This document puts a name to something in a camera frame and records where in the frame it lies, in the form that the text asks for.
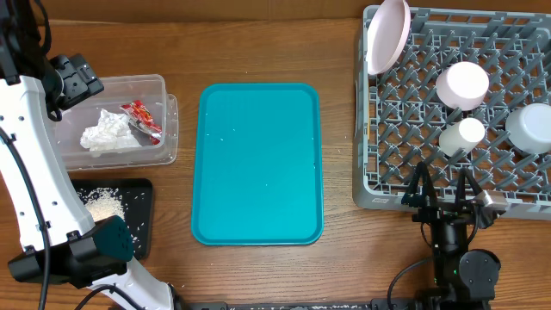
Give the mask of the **large pink plate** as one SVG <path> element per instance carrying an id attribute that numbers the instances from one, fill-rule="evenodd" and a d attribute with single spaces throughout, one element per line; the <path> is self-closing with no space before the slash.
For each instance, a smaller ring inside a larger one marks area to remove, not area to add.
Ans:
<path id="1" fill-rule="evenodd" d="M 388 71 L 406 44 L 411 11 L 406 0 L 385 0 L 376 10 L 367 30 L 368 74 Z"/>

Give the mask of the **white tissue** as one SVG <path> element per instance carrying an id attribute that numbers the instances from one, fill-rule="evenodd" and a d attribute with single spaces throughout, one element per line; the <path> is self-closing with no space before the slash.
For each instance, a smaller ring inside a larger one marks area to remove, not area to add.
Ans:
<path id="1" fill-rule="evenodd" d="M 102 109 L 96 126 L 86 127 L 80 145 L 90 152 L 140 147 L 129 127 L 129 116 Z"/>

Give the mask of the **red snack wrapper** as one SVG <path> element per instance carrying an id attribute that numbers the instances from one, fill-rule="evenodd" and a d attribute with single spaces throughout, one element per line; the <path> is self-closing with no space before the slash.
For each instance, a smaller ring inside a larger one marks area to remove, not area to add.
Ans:
<path id="1" fill-rule="evenodd" d="M 120 110 L 129 117 L 131 125 L 149 136 L 153 145 L 157 145 L 161 142 L 163 133 L 162 128 L 155 123 L 150 111 L 142 101 L 135 100 L 127 104 L 122 104 Z"/>

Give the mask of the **pink small saucer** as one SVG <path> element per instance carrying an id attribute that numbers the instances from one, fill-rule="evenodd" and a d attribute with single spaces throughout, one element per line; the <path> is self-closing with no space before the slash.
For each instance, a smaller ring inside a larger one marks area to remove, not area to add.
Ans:
<path id="1" fill-rule="evenodd" d="M 451 109 L 478 108 L 489 89 L 489 77 L 479 65 L 462 61 L 450 66 L 436 80 L 436 94 Z"/>

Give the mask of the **white cup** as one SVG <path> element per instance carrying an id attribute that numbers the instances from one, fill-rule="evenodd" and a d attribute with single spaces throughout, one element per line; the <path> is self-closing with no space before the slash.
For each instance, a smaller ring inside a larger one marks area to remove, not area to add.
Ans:
<path id="1" fill-rule="evenodd" d="M 439 146 L 445 155 L 451 157 L 458 150 L 471 152 L 485 135 L 486 129 L 481 121 L 466 118 L 442 131 L 439 136 Z"/>

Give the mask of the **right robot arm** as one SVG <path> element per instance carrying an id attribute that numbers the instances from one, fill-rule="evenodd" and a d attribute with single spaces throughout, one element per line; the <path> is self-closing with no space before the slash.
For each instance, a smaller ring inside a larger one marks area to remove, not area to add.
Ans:
<path id="1" fill-rule="evenodd" d="M 401 203 L 415 208 L 412 216 L 430 228 L 424 238 L 431 255 L 404 268 L 387 289 L 388 309 L 489 309 L 501 263 L 491 251 L 469 248 L 477 232 L 492 226 L 505 213 L 505 197 L 483 190 L 466 169 L 459 172 L 455 200 L 440 201 L 427 164 L 420 162 Z M 393 288 L 407 272 L 432 263 L 435 287 L 406 301 L 394 301 Z"/>

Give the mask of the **grey bowl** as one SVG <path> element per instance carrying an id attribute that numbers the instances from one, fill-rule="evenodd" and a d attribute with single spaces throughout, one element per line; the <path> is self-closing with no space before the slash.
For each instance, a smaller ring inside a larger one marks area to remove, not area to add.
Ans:
<path id="1" fill-rule="evenodd" d="M 511 112 L 505 129 L 509 140 L 523 152 L 541 154 L 550 151 L 550 106 L 531 103 Z"/>

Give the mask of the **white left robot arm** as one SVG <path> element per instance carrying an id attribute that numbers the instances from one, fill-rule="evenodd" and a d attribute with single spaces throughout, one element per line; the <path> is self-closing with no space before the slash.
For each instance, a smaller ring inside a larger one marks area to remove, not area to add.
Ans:
<path id="1" fill-rule="evenodd" d="M 18 282 L 69 283 L 126 309 L 183 309 L 175 288 L 134 257 L 117 216 L 94 221 L 79 199 L 51 125 L 103 89 L 81 55 L 47 57 L 39 1 L 1 3 L 1 173 L 18 216 L 22 253 L 9 262 Z"/>

